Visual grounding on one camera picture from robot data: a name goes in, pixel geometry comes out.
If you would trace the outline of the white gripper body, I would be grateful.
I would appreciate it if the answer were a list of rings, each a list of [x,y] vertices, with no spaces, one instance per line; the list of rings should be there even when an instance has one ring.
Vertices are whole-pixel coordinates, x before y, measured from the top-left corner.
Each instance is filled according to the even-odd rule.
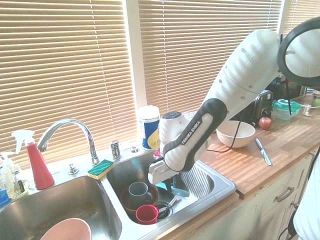
[[[179,172],[171,170],[162,157],[153,161],[148,166],[148,181],[153,185],[170,179],[177,174],[179,174]]]

